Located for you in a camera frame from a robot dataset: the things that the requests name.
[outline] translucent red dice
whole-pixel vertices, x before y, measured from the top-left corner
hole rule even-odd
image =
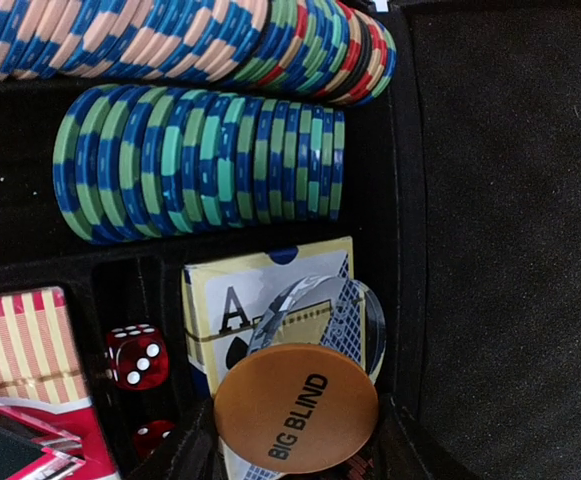
[[[161,332],[152,325],[132,325],[108,333],[112,376],[124,390],[149,390],[168,378],[170,360]]]
[[[132,436],[132,441],[141,460],[148,458],[173,428],[174,423],[168,420],[156,420],[137,429]]]

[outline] yellow card box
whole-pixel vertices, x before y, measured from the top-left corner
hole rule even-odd
[[[354,277],[352,239],[184,267],[188,358],[198,393],[215,394],[228,370],[245,356],[253,328],[270,303],[285,288],[311,275]],[[329,305],[327,298],[302,302],[287,319],[285,341],[298,338],[308,326],[325,329]]]

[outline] black foam insert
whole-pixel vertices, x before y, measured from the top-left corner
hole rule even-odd
[[[0,84],[0,293],[49,285],[65,289],[77,348],[121,473],[137,466],[131,432],[138,425],[160,418],[177,421],[196,401],[181,308],[186,263],[352,235],[357,277],[377,292],[386,311],[389,352],[379,386],[393,391],[397,342],[404,341],[397,321],[403,262],[398,239],[404,227],[398,222],[398,149],[390,120],[394,102],[389,100],[396,87],[371,105],[347,112],[340,222],[94,247],[63,221],[51,167],[63,115],[81,92],[98,83],[59,78]],[[386,121],[375,124],[375,118]],[[173,369],[164,386],[142,394],[121,392],[105,375],[106,332],[134,323],[152,323],[164,332]]]
[[[581,9],[438,12],[423,423],[485,478],[581,479]]]

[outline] poker case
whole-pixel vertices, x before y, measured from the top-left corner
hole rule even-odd
[[[374,439],[392,451],[385,465],[471,478],[416,419],[486,478],[581,478],[581,1],[391,8],[380,18],[399,66],[381,98],[347,112],[337,224],[87,245],[61,218],[50,165],[64,113],[97,82],[0,84],[0,292],[65,289],[124,476],[138,465],[132,428],[155,415],[184,427],[132,478],[163,478],[177,451],[183,476],[168,478],[212,463],[211,406],[186,368],[182,265],[349,234],[388,319],[378,388],[391,423]],[[104,335],[144,318],[164,331],[173,374],[129,395],[103,373]]]

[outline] stack of poker chips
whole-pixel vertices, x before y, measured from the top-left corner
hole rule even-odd
[[[351,105],[396,64],[386,28],[336,0],[0,0],[0,80],[176,79]]]
[[[70,107],[53,178],[93,244],[337,220],[343,113],[202,89],[102,85]]]

